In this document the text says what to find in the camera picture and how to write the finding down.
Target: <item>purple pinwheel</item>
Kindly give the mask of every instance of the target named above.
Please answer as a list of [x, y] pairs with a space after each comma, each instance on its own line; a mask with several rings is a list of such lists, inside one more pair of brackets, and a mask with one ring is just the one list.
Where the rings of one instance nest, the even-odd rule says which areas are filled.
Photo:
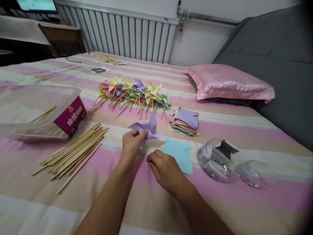
[[163, 134], [161, 132], [157, 132], [157, 119], [153, 113], [151, 113], [149, 122], [136, 122], [130, 125], [128, 128], [139, 130], [141, 133], [144, 130], [148, 131], [148, 134], [145, 139], [141, 142], [141, 147], [144, 149], [146, 145], [147, 139], [156, 139], [160, 138]]
[[144, 89], [146, 89], [147, 86], [145, 86], [140, 79], [135, 78], [135, 81], [137, 84], [133, 85], [131, 89], [138, 90], [141, 93], [145, 94]]
[[116, 95], [117, 95], [117, 97], [119, 97], [119, 96], [121, 96], [121, 94], [122, 94], [122, 87], [123, 87], [123, 85], [119, 85], [119, 86], [116, 86]]

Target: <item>striped bed sheet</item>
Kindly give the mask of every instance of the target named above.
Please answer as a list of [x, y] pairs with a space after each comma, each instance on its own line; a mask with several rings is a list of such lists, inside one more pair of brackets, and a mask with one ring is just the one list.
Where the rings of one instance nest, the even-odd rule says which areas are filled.
[[[163, 83], [160, 93], [171, 95], [172, 109], [179, 106], [199, 113], [200, 135], [189, 137], [169, 130], [169, 120], [160, 120], [160, 139], [147, 141], [145, 157], [163, 149], [167, 137], [191, 146], [193, 175], [187, 178], [197, 187], [235, 234], [294, 234], [299, 231], [310, 209], [313, 153], [250, 107], [197, 101], [191, 78], [185, 67], [118, 58], [128, 65], [114, 66], [99, 62], [85, 53], [65, 58], [48, 59], [0, 68], [0, 96], [21, 87], [40, 84], [74, 86], [82, 90], [87, 111], [97, 97], [97, 86], [112, 76], [124, 81], [139, 78], [155, 85]], [[106, 66], [110, 72], [92, 74], [88, 69]], [[127, 127], [138, 121], [136, 106], [131, 112], [111, 112], [106, 103], [95, 113], [89, 112], [77, 134], [97, 122], [110, 129], [102, 146], [74, 177], [63, 193], [56, 195], [67, 180], [50, 181], [47, 171], [35, 177], [39, 162], [63, 146], [62, 143], [24, 144], [0, 140], [0, 234], [71, 234], [75, 231], [116, 166], [122, 149], [122, 136]], [[240, 152], [233, 164], [256, 159], [268, 163], [276, 172], [278, 186], [251, 188], [240, 180], [218, 183], [200, 168], [196, 151], [207, 141], [226, 139]], [[187, 216], [179, 203], [156, 181], [145, 161], [135, 175], [125, 209], [120, 234], [189, 234]]]

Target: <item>metal pipe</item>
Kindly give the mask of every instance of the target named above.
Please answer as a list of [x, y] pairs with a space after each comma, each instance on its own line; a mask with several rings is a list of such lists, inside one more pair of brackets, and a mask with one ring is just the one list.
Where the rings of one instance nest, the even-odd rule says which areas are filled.
[[199, 19], [199, 20], [211, 21], [211, 22], [215, 22], [215, 23], [228, 24], [228, 25], [234, 25], [234, 26], [237, 26], [240, 23], [240, 21], [229, 20], [229, 19], [224, 19], [224, 18], [219, 18], [219, 17], [203, 15], [203, 14], [198, 14], [198, 13], [194, 13], [194, 12], [181, 10], [180, 9], [181, 3], [182, 3], [182, 1], [179, 0], [178, 5], [177, 5], [177, 10], [176, 10], [176, 14], [180, 18], [183, 18], [183, 17], [190, 18], [190, 19], [195, 18], [195, 19]]

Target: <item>light blue paper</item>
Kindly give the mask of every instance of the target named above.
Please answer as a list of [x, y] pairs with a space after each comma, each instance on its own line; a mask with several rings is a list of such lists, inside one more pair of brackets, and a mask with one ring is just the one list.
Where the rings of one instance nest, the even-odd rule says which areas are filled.
[[190, 152], [190, 146], [166, 138], [163, 153], [172, 155], [182, 172], [187, 175], [192, 173], [192, 170], [190, 170]]

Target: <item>satin pillowcase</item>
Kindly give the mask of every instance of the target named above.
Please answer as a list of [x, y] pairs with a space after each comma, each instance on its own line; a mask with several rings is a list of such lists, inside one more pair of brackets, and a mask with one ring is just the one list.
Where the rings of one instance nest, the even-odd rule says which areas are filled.
[[275, 98], [274, 88], [268, 83], [222, 64], [204, 64], [186, 70], [195, 81], [197, 100], [207, 98], [264, 100], [267, 104]]

